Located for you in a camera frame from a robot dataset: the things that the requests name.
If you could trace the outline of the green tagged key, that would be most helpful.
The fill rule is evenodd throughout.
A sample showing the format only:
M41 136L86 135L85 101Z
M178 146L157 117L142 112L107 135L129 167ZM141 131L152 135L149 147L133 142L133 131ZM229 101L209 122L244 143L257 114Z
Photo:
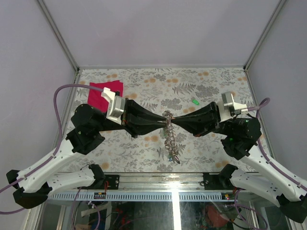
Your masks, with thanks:
M200 103L199 103L196 99L193 99L192 102L193 102L195 105L200 105Z

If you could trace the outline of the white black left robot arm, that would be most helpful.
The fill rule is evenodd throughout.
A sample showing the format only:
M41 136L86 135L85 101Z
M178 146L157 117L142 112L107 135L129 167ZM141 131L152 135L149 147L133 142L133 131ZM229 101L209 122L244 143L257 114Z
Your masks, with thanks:
M105 138L102 131L125 130L133 138L166 126L166 118L156 115L134 100L116 96L110 100L107 112L84 103L71 118L74 129L54 151L24 170L10 170L6 176L15 191L15 203L31 209L44 203L49 196L74 188L100 189L106 176L98 164L90 164L77 172L59 174L63 167L82 160Z

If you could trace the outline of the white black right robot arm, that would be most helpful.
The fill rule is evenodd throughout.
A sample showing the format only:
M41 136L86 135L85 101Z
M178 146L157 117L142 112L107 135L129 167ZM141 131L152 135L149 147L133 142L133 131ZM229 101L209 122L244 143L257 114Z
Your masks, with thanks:
M275 204L289 219L303 223L307 218L307 182L267 155L259 138L260 122L256 117L239 118L251 111L245 104L215 103L171 120L195 137L218 133L226 154L259 172L263 179L248 176L231 164L219 174L219 185L251 191Z

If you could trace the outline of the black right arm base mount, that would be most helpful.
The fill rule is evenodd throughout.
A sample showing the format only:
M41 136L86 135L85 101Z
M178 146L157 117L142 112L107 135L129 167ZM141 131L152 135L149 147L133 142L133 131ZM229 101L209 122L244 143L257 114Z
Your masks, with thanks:
M204 172L202 177L203 180L200 181L200 185L205 190L231 190L234 188L229 179L220 174Z

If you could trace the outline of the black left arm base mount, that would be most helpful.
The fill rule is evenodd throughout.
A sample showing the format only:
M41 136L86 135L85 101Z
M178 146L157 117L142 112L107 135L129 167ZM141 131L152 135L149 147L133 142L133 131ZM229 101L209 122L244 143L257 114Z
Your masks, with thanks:
M119 189L119 175L107 174L103 182L99 182L94 186L94 189L102 190L118 190Z

